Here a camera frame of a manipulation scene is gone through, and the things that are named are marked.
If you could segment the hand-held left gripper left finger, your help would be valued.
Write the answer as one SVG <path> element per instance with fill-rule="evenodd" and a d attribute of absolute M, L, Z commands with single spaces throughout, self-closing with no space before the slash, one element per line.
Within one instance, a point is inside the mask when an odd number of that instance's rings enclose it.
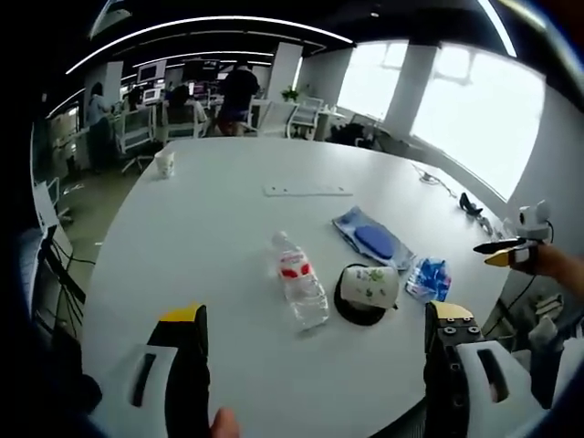
<path fill-rule="evenodd" d="M 100 385 L 91 420 L 108 437 L 209 437 L 206 306 L 163 315 Z"/>

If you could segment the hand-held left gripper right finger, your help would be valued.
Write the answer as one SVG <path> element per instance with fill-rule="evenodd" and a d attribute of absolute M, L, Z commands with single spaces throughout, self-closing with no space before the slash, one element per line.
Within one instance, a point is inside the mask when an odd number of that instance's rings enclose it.
<path fill-rule="evenodd" d="M 528 371 L 469 310 L 428 302 L 424 352 L 426 437 L 523 437 L 544 416 Z"/>

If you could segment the person's left hand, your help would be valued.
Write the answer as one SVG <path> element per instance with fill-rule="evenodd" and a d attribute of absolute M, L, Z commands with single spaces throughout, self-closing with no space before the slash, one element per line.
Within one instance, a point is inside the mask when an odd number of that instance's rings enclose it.
<path fill-rule="evenodd" d="M 240 426 L 235 413 L 226 407 L 220 408 L 210 428 L 212 438 L 239 438 Z"/>

